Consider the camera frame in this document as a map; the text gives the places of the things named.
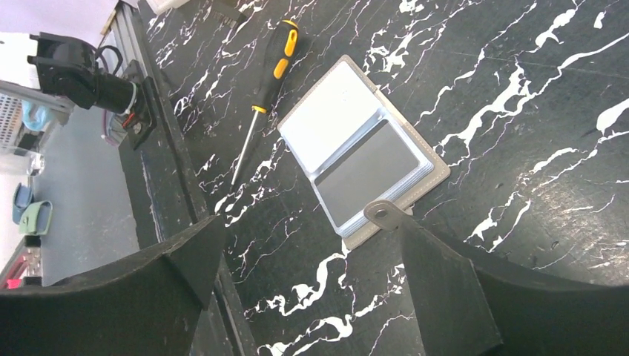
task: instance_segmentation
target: screwdriver handle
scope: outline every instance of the screwdriver handle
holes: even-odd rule
[[[280,92],[282,81],[290,68],[299,38],[297,25],[290,20],[281,21],[273,33],[264,53],[262,78],[252,108],[261,113],[271,110],[271,104]]]

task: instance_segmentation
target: open wallet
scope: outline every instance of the open wallet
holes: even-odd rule
[[[450,173],[445,162],[349,56],[297,103],[278,130],[349,249],[379,227],[363,209],[405,210]]]

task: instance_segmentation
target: black marble table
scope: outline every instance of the black marble table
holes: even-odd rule
[[[140,10],[208,210],[233,236],[261,355],[423,354],[398,242],[346,250],[276,129],[343,54],[452,169],[413,207],[424,227],[549,274],[629,282],[626,1],[240,0],[238,30],[210,7]],[[281,19],[303,41],[230,193]]]

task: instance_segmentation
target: screwdriver shaft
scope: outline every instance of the screwdriver shaft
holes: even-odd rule
[[[243,145],[243,150],[240,152],[240,157],[238,157],[238,163],[236,164],[236,171],[234,171],[234,176],[231,178],[231,186],[233,187],[236,183],[236,179],[238,178],[238,172],[240,172],[240,168],[243,165],[243,160],[245,159],[245,154],[247,153],[247,147],[249,147],[249,142],[251,141],[251,136],[254,133],[255,122],[257,120],[257,116],[260,114],[259,111],[255,111],[254,118],[251,121],[251,126],[249,126],[249,132],[247,133],[247,138],[245,139],[245,144]]]

